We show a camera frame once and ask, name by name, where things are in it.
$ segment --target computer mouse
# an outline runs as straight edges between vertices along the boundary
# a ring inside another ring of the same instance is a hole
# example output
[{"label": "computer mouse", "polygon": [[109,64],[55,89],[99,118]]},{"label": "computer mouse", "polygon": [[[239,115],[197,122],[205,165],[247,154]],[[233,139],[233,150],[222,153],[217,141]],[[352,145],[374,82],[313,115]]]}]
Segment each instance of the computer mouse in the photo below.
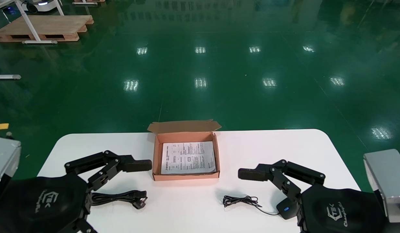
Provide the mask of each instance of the computer mouse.
[{"label": "computer mouse", "polygon": [[290,219],[298,214],[298,202],[294,202],[289,198],[279,202],[276,208],[283,219]]}]

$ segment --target green epoxy floor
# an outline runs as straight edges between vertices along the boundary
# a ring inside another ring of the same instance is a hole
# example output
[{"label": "green epoxy floor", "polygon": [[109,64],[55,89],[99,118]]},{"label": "green epoxy floor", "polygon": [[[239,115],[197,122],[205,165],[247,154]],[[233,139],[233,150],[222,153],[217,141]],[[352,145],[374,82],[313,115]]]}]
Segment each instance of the green epoxy floor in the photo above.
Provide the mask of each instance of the green epoxy floor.
[{"label": "green epoxy floor", "polygon": [[22,76],[0,81],[0,122],[23,145],[16,178],[36,176],[66,134],[213,118],[322,130],[370,190],[362,155],[400,151],[400,0],[384,2],[107,0],[78,42],[0,44],[0,73]]}]

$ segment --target cardboard box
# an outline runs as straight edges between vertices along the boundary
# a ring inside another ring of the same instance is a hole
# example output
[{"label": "cardboard box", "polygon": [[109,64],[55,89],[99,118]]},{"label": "cardboard box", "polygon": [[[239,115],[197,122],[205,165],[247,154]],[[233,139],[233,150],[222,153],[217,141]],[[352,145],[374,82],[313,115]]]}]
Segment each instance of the cardboard box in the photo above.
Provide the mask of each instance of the cardboard box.
[{"label": "cardboard box", "polygon": [[[148,131],[156,133],[154,142],[154,158],[152,175],[155,181],[162,180],[193,180],[219,178],[219,146],[216,134],[213,131],[222,128],[217,121],[169,121],[153,122],[148,126]],[[212,141],[215,151],[216,171],[196,174],[161,174],[161,161],[163,143],[202,142]]]}]

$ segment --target black cable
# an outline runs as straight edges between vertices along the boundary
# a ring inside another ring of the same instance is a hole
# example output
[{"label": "black cable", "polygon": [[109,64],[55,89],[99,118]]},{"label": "black cable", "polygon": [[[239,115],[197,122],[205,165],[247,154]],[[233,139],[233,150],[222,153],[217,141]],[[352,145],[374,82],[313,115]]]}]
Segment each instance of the black cable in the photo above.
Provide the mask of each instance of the black cable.
[{"label": "black cable", "polygon": [[224,196],[223,197],[223,205],[226,207],[228,207],[229,205],[233,205],[239,202],[243,202],[245,204],[248,205],[253,205],[254,207],[256,207],[259,211],[268,214],[268,215],[272,215],[272,216],[276,216],[277,214],[271,214],[265,211],[262,211],[260,208],[262,208],[261,205],[258,204],[258,198],[256,196],[246,196],[246,197],[232,197],[232,196]]},{"label": "black cable", "polygon": [[136,209],[141,209],[145,206],[147,200],[147,192],[132,190],[121,194],[103,194],[92,193],[92,205],[103,205],[109,202],[122,201],[131,203]]}]

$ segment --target box flap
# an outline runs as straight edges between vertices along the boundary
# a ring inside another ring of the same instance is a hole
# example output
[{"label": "box flap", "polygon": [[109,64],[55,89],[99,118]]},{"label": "box flap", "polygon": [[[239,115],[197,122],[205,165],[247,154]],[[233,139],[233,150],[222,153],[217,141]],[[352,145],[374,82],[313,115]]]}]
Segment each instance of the box flap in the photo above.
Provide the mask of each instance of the box flap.
[{"label": "box flap", "polygon": [[175,133],[175,132],[205,132],[215,131],[222,126],[213,119],[207,121],[168,121],[153,122],[148,126],[148,131],[157,134]]}]

